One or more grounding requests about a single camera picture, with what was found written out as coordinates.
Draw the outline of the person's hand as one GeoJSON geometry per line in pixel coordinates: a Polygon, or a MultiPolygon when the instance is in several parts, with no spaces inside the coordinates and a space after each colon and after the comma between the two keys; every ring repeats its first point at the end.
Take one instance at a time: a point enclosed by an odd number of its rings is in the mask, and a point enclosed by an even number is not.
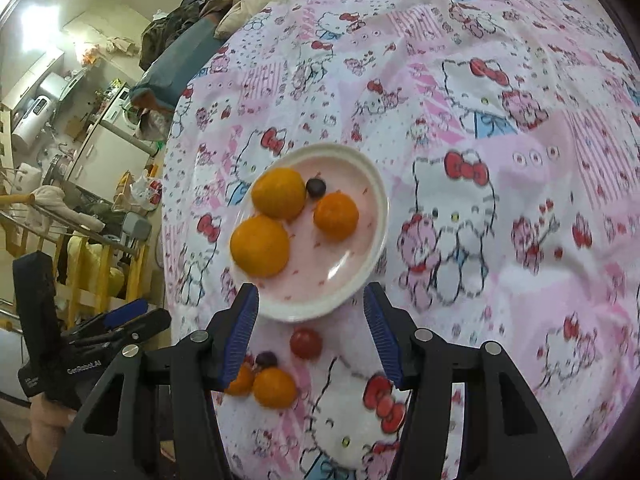
{"type": "Polygon", "coordinates": [[[26,452],[44,476],[76,415],[76,411],[49,400],[44,393],[30,399],[26,452]]]}

